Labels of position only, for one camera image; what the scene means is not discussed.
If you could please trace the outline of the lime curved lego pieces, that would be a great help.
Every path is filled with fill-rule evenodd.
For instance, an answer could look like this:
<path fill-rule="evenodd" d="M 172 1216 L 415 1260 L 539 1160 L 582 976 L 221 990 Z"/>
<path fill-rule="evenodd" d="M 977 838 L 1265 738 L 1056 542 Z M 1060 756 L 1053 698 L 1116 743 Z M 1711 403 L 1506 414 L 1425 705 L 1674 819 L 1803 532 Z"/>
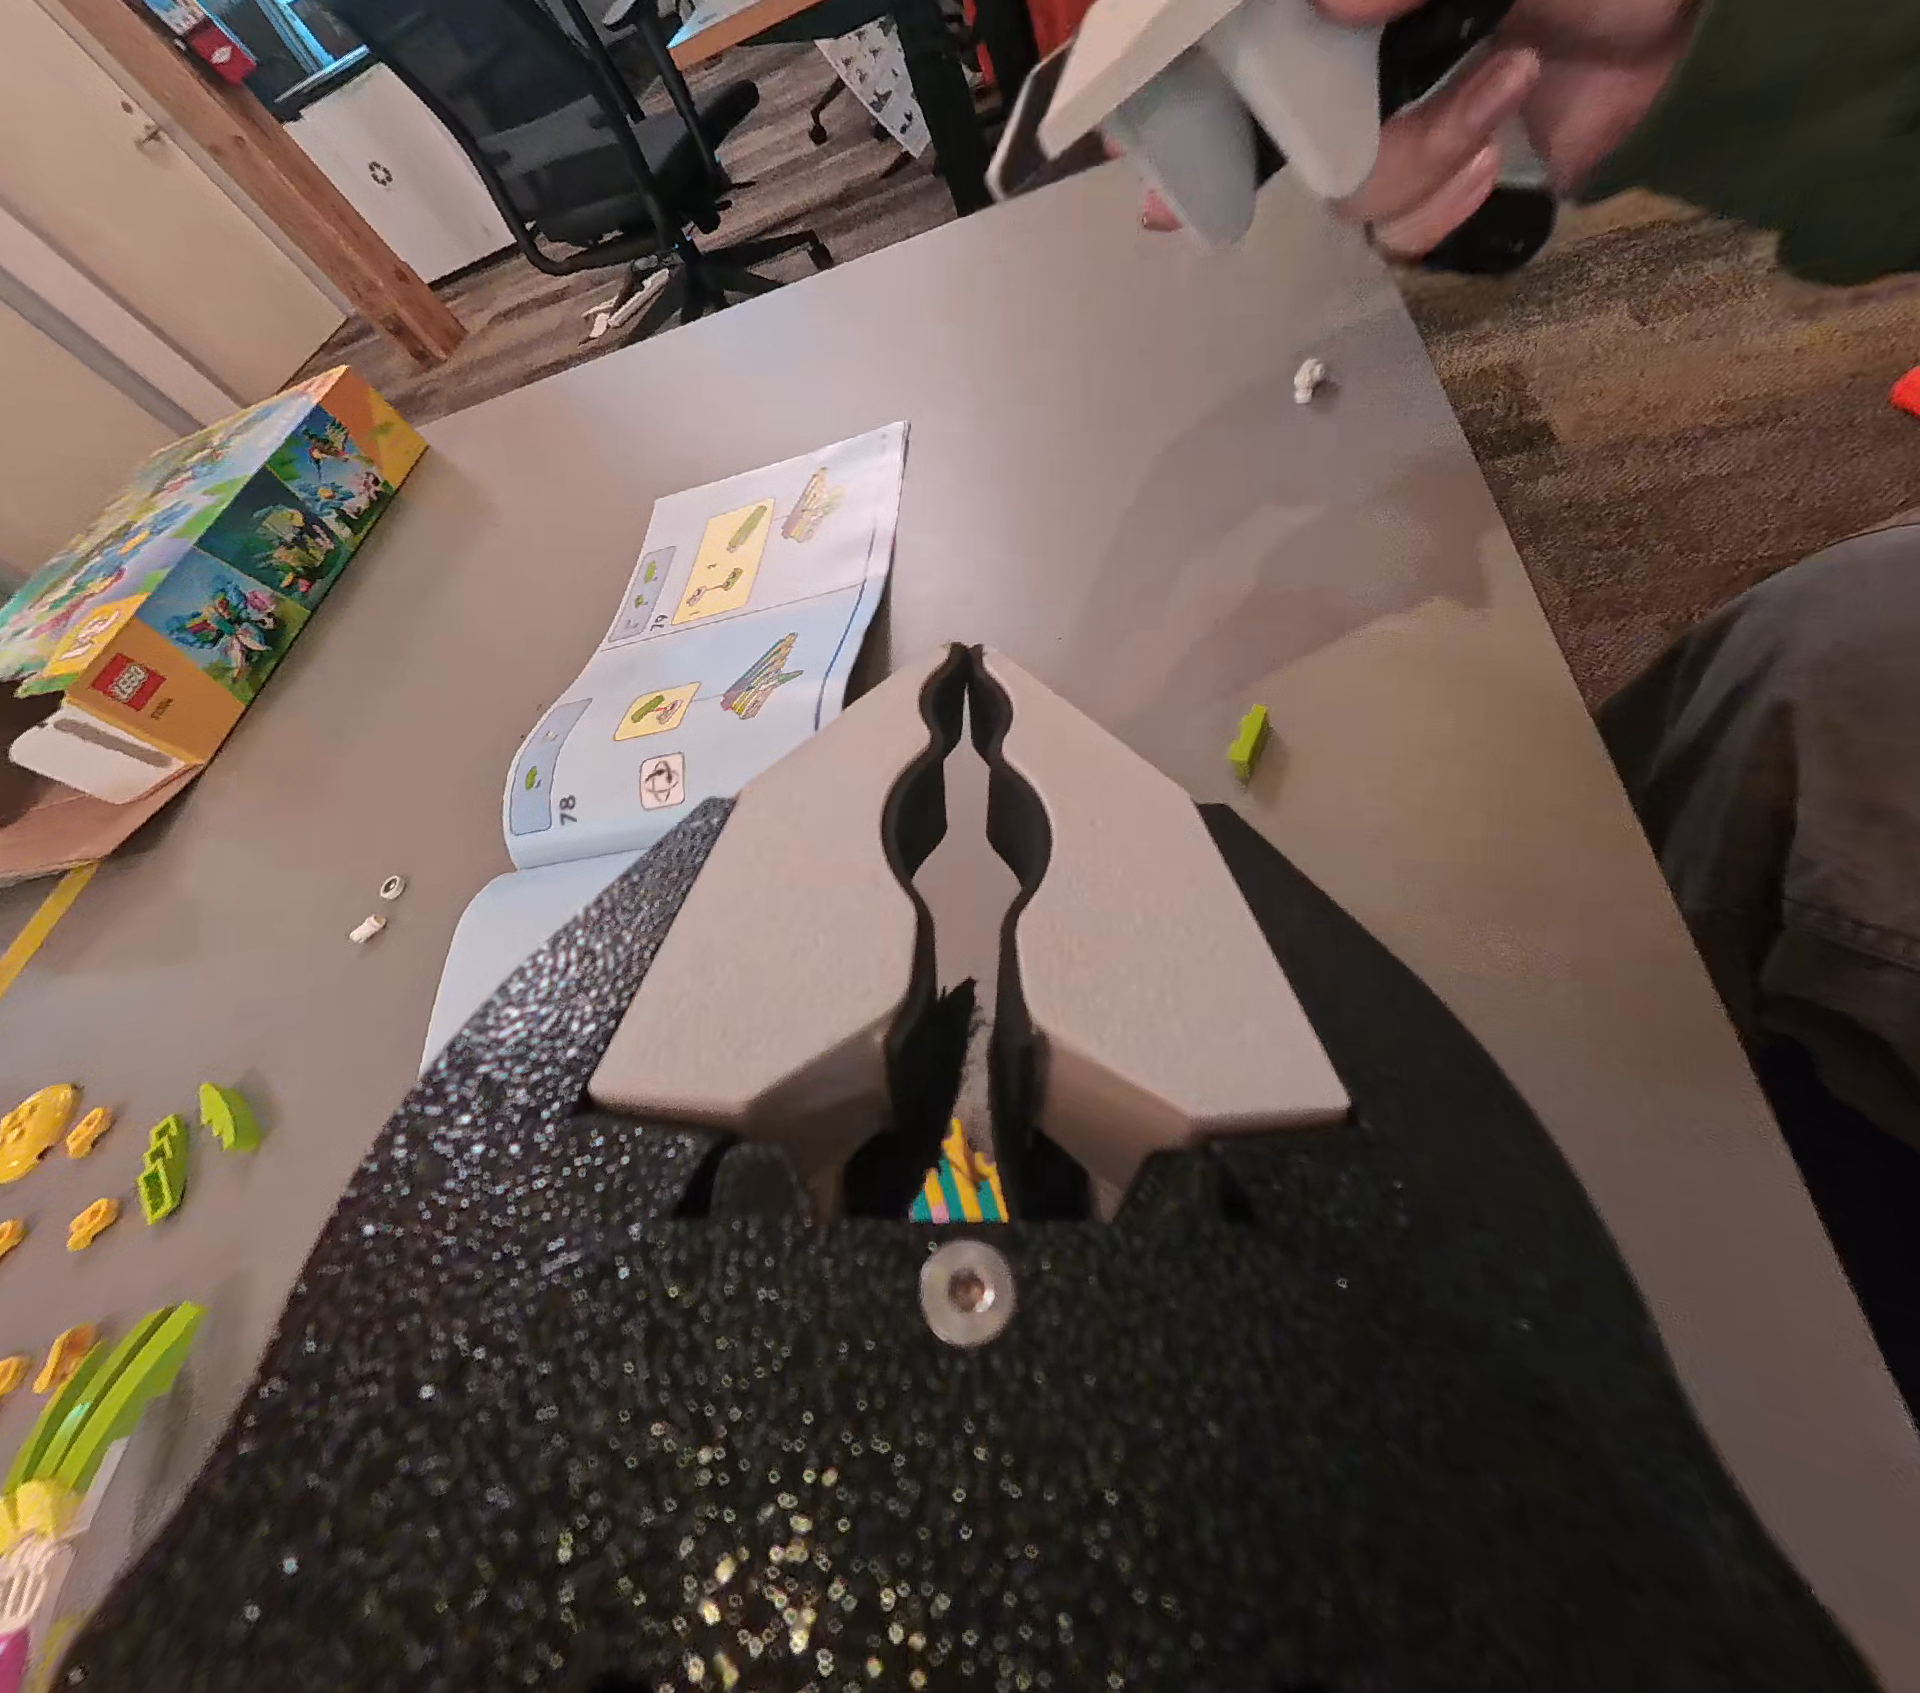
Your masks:
<path fill-rule="evenodd" d="M 207 1317 L 197 1302 L 164 1305 L 120 1339 L 85 1350 L 6 1472 L 5 1509 L 19 1531 L 53 1531 L 55 1511 L 85 1505 L 111 1453 L 172 1392 Z"/>

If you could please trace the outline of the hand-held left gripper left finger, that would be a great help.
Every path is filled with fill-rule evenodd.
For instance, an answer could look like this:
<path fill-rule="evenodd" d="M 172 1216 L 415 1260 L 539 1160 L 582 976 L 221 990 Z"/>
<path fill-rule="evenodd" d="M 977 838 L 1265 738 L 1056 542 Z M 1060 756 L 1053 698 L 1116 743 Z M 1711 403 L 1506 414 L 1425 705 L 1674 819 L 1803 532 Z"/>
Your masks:
<path fill-rule="evenodd" d="M 855 1216 L 940 1157 L 971 999 L 943 999 L 917 870 L 949 835 L 975 654 L 950 643 L 737 795 L 589 1083 L 594 1107 L 781 1153 Z"/>

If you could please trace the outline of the striped lego wing assembly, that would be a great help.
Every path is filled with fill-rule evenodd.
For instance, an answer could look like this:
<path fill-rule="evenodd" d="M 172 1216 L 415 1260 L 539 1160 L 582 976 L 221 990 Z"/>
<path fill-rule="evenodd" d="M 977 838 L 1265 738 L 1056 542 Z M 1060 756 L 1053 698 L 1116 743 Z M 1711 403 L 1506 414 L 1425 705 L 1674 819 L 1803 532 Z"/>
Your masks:
<path fill-rule="evenodd" d="M 954 1114 L 908 1218 L 929 1226 L 978 1226 L 1005 1225 L 1009 1216 L 997 1162 L 971 1143 L 964 1120 Z"/>

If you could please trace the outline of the lego instruction booklet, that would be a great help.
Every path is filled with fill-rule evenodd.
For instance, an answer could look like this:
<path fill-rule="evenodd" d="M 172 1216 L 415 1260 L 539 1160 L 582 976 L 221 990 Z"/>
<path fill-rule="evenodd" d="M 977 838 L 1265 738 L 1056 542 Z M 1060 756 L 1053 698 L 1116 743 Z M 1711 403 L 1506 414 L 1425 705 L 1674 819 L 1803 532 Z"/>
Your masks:
<path fill-rule="evenodd" d="M 674 825 L 840 713 L 890 581 L 908 435 L 897 421 L 652 508 L 601 644 L 515 752 L 511 870 L 454 926 L 422 1075 Z"/>

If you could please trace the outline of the pink yellow lego bird assembly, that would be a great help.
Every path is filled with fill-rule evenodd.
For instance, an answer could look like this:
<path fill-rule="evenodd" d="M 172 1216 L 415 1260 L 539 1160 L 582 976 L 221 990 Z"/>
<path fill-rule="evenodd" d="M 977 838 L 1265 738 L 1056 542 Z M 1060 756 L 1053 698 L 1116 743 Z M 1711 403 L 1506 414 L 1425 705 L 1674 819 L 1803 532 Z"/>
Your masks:
<path fill-rule="evenodd" d="M 37 1688 L 57 1616 L 90 1526 L 86 1495 L 28 1482 L 3 1502 L 3 1689 Z"/>

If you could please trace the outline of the white recycling cabinet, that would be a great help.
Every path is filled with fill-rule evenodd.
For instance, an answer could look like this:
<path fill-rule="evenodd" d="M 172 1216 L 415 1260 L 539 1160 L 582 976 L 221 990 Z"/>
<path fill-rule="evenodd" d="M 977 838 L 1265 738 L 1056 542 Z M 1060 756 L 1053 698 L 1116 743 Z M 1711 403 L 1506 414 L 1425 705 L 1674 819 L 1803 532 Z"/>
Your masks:
<path fill-rule="evenodd" d="M 382 62 L 359 50 L 274 107 L 292 141 L 425 283 L 515 253 L 460 145 Z"/>

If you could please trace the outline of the group of yellow lego pieces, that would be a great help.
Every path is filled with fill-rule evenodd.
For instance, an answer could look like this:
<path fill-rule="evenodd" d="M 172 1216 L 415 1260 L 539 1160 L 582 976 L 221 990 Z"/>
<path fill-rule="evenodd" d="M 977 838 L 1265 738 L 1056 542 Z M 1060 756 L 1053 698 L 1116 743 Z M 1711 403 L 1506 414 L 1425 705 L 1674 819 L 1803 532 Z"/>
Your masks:
<path fill-rule="evenodd" d="M 133 1190 L 111 1181 L 101 1153 L 116 1110 L 75 1083 L 53 1083 L 5 1110 L 3 1128 L 3 1394 L 46 1394 L 86 1344 L 89 1321 L 53 1323 L 44 1295 L 63 1264 L 83 1260 L 127 1220 Z"/>

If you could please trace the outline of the yellow floor tape strip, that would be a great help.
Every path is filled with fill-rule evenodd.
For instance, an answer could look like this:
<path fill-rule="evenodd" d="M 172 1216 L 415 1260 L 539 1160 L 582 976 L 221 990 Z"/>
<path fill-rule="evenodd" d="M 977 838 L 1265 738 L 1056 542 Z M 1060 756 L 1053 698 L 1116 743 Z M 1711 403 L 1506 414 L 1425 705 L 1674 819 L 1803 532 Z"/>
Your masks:
<path fill-rule="evenodd" d="M 71 867 L 60 874 L 53 888 L 40 898 L 33 915 L 6 941 L 0 961 L 0 992 L 6 997 L 13 985 L 28 970 L 34 959 L 75 908 L 78 898 L 90 886 L 103 863 L 92 860 Z"/>

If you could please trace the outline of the wooden post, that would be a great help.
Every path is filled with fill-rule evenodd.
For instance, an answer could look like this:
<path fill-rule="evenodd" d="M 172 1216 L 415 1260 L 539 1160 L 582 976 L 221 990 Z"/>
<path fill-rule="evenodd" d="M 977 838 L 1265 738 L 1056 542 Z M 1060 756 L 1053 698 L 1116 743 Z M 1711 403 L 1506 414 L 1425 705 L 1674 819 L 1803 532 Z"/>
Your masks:
<path fill-rule="evenodd" d="M 37 0 L 274 242 L 419 366 L 466 327 L 246 89 L 204 72 L 127 0 Z"/>

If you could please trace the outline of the black office chair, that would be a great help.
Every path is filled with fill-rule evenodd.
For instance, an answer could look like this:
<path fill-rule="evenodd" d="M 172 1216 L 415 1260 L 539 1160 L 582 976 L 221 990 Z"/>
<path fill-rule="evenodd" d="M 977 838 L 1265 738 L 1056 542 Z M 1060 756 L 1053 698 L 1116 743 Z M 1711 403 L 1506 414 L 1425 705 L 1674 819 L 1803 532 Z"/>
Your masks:
<path fill-rule="evenodd" d="M 674 62 L 661 0 L 615 0 L 668 110 L 646 114 L 603 32 L 569 0 L 318 0 L 452 134 L 531 267 L 549 278 L 618 272 L 587 309 L 589 346 L 621 346 L 768 294 L 766 267 L 836 259 L 801 229 L 708 250 L 746 182 L 720 147 L 757 114 L 739 80 L 696 97 Z"/>

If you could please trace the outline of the white printed paper sheet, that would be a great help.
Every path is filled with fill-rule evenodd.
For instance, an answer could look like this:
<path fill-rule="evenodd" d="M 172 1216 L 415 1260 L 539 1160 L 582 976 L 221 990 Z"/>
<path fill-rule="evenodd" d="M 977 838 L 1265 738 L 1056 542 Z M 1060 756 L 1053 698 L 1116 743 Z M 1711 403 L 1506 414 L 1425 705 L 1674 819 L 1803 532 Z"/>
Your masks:
<path fill-rule="evenodd" d="M 930 157 L 932 132 L 893 14 L 868 20 L 836 39 L 817 41 L 814 47 L 832 72 L 827 97 L 811 108 L 808 136 L 817 145 L 828 139 L 827 108 L 836 97 L 847 94 L 908 158 L 919 162 Z"/>

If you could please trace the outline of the colourful lego box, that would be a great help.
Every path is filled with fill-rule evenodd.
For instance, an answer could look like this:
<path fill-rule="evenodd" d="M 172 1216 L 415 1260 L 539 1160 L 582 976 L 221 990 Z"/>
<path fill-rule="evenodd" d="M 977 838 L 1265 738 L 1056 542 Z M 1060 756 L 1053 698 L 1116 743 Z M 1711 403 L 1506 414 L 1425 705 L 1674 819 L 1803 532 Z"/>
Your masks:
<path fill-rule="evenodd" d="M 106 860 L 208 766 L 425 453 L 338 366 L 153 454 L 5 605 L 5 886 Z"/>

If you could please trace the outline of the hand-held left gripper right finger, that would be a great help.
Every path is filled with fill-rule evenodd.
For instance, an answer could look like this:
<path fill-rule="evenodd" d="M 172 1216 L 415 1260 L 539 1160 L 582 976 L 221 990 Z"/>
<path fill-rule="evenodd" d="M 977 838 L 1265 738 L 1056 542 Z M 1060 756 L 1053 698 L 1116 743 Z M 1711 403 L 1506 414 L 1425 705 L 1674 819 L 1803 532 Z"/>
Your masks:
<path fill-rule="evenodd" d="M 1351 1092 L 1193 796 L 973 650 L 999 932 L 993 1143 L 1010 1213 L 1081 1218 L 1161 1153 L 1326 1131 Z"/>

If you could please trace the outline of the person's grey trousers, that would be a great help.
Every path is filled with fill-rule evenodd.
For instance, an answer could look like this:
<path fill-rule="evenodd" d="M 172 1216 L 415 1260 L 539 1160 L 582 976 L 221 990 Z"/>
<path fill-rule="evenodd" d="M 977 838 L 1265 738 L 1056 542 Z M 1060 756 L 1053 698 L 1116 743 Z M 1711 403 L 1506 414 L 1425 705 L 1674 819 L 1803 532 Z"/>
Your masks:
<path fill-rule="evenodd" d="M 1917 512 L 1716 609 L 1596 725 L 1914 1416 Z"/>

